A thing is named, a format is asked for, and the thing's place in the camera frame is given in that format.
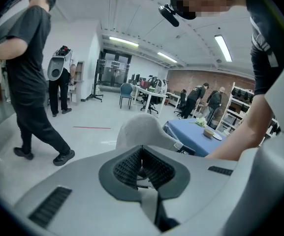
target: red line on floor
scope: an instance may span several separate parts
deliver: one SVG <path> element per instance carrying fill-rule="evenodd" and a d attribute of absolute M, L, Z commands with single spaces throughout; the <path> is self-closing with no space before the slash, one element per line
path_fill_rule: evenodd
<path fill-rule="evenodd" d="M 111 129 L 111 128 L 99 128 L 99 127 L 78 127 L 78 126 L 75 126 L 73 128 L 93 128 L 93 129 Z"/>

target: ceiling light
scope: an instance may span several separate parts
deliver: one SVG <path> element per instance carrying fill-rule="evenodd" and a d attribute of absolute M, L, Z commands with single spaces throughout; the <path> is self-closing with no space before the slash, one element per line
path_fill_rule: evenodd
<path fill-rule="evenodd" d="M 232 62 L 229 50 L 227 48 L 227 45 L 222 37 L 222 35 L 216 35 L 215 36 L 215 40 L 217 41 L 218 45 L 221 48 L 222 53 L 224 54 L 224 57 L 226 59 L 227 62 Z"/>
<path fill-rule="evenodd" d="M 177 61 L 175 61 L 174 59 L 172 59 L 171 57 L 168 57 L 167 55 L 165 55 L 165 54 L 163 54 L 163 53 L 157 53 L 157 54 L 160 55 L 160 56 L 165 57 L 166 59 L 168 59 L 168 60 L 170 60 L 170 61 L 172 61 L 172 62 L 174 62 L 174 63 L 178 63 Z"/>
<path fill-rule="evenodd" d="M 138 47 L 138 44 L 135 44 L 133 42 L 130 42 L 130 41 L 127 41 L 127 40 L 124 40 L 124 39 L 120 39 L 120 38 L 116 38 L 116 37 L 109 37 L 109 39 Z"/>

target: blue tablecloth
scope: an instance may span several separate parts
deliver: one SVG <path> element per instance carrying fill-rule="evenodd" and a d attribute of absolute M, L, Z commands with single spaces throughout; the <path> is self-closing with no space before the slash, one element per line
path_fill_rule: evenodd
<path fill-rule="evenodd" d="M 218 133 L 222 140 L 219 141 L 215 138 L 209 139 L 203 135 L 204 128 L 195 124 L 196 119 L 181 119 L 181 120 L 170 120 L 166 122 L 163 129 L 164 131 L 175 139 L 178 139 L 184 145 L 195 150 L 197 156 L 206 156 L 212 153 L 218 146 L 220 146 L 226 139 L 214 129 L 213 132 Z"/>

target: ceiling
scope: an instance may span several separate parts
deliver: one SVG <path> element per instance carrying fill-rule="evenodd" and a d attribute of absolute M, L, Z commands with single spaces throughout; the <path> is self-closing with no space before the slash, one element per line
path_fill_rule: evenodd
<path fill-rule="evenodd" d="M 252 77 L 250 56 L 252 28 L 248 11 L 234 7 L 214 17 L 187 21 L 178 17 L 173 27 L 158 7 L 170 0 L 57 0 L 52 21 L 99 19 L 104 47 L 144 57 L 171 69 L 224 71 Z M 233 62 L 226 62 L 214 39 L 221 34 Z M 110 41 L 109 36 L 139 44 L 138 48 Z M 162 52 L 178 63 L 159 56 Z"/>

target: plate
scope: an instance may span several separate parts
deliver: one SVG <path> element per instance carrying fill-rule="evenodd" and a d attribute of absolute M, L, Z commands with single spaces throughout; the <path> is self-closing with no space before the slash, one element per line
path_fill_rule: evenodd
<path fill-rule="evenodd" d="M 219 134 L 216 134 L 214 133 L 214 136 L 213 136 L 216 140 L 222 140 L 222 137 L 219 135 Z"/>

